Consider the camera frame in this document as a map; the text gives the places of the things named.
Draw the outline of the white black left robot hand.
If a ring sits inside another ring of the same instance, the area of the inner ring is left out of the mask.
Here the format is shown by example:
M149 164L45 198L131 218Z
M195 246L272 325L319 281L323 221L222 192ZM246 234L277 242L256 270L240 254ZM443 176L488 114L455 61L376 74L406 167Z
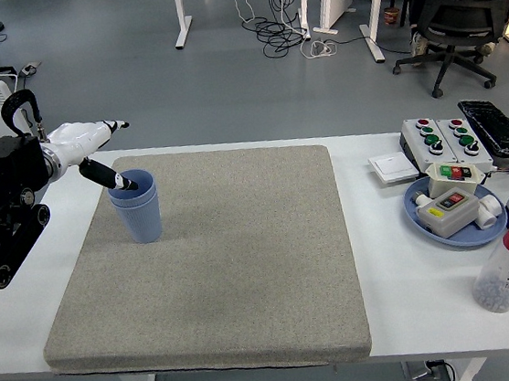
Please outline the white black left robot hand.
M81 175L96 184L109 189L137 190L136 182L89 158L111 139L115 131L128 126L129 123L123 120L65 122L60 125L49 134L47 142L40 144L48 170L48 181L52 183L59 180L70 166L77 166Z

